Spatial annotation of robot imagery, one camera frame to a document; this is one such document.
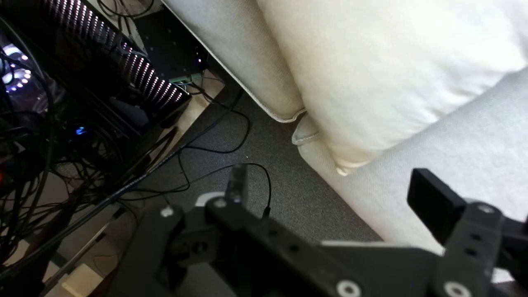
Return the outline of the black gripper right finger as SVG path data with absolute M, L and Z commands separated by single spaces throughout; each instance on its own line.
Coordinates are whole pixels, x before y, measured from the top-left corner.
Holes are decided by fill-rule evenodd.
M 427 169 L 414 169 L 407 189 L 407 205 L 444 248 L 462 245 L 457 225 L 467 202 Z

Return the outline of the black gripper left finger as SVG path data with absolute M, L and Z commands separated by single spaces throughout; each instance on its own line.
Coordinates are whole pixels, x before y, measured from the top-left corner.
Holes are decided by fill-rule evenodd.
M 229 181 L 228 181 L 228 187 L 226 187 L 224 197 L 233 204 L 239 204 L 239 205 L 246 204 L 246 199 L 247 199 L 247 169 L 244 166 L 234 166 L 233 167 L 233 171 L 229 174 Z

